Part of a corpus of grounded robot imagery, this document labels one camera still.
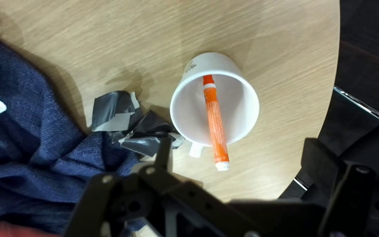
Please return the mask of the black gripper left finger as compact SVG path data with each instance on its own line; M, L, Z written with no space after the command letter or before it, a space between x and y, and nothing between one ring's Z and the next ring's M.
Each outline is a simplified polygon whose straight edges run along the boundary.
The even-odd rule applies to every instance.
M90 180L64 237L127 237L133 222L145 222L161 237L225 237L211 220L203 190L172 174L173 141L162 139L156 161L129 177Z

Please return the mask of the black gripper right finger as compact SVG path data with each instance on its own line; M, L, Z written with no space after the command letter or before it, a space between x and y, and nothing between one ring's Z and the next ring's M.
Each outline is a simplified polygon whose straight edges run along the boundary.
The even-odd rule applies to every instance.
M287 209L289 235L379 237L379 137L365 137L341 156L308 139L302 168L312 193Z

